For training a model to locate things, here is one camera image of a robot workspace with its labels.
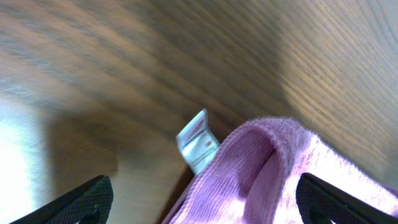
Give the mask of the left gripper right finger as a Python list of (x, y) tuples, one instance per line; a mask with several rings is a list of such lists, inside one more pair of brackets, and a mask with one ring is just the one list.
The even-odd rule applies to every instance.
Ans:
[(303, 173), (296, 203), (304, 224), (397, 224), (388, 215), (310, 174)]

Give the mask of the purple microfiber cloth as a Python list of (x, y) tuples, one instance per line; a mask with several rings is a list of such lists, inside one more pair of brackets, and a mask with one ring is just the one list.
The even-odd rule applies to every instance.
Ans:
[(296, 187), (304, 172), (397, 215), (397, 192), (372, 180), (315, 133), (294, 119), (260, 118), (223, 141), (164, 221), (300, 223)]

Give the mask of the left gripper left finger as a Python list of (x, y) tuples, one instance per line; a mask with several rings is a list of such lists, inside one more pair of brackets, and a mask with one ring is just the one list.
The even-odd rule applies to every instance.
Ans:
[(99, 175), (11, 224), (106, 224), (112, 203), (110, 178)]

